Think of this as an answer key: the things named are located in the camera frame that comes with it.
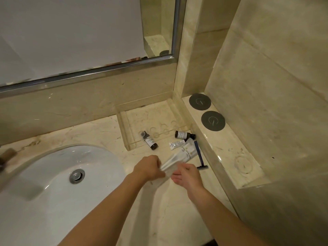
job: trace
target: white sink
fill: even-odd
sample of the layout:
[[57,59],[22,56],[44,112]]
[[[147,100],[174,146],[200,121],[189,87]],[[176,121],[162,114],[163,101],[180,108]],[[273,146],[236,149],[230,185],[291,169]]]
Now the white sink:
[[[71,184],[76,169],[85,175]],[[92,146],[65,148],[35,161],[0,193],[0,245],[57,245],[124,178],[117,157]]]

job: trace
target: small bottle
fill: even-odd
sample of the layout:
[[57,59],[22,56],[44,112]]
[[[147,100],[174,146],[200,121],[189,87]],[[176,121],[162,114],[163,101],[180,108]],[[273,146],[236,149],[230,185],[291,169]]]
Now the small bottle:
[[184,139],[184,140],[188,140],[189,138],[195,140],[196,139],[196,135],[195,134],[191,134],[188,132],[182,132],[182,131],[176,131],[175,132],[175,137],[178,139]]
[[141,132],[140,134],[142,136],[142,139],[148,144],[148,146],[152,149],[155,150],[158,148],[157,143],[154,142],[154,140],[150,137],[149,134],[147,134],[146,131]]

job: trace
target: marble countertop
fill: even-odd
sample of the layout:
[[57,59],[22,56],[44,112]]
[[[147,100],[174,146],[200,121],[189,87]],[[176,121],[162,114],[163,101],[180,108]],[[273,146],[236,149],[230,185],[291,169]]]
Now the marble countertop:
[[[109,150],[118,156],[128,174],[144,156],[156,154],[165,162],[174,153],[168,146],[169,142],[176,141],[174,136],[155,141],[158,148],[154,151],[146,144],[127,151],[117,116],[113,115],[2,146],[0,153],[13,148],[18,154],[8,162],[5,171],[0,175],[0,180],[38,155],[71,145],[93,145]],[[203,159],[204,163],[209,165],[204,156]],[[200,164],[198,157],[190,163]],[[235,212],[211,168],[201,170],[201,176],[204,186],[228,209]],[[186,191],[168,180],[156,191],[146,187],[141,190],[127,217],[117,245],[200,246],[211,238]]]

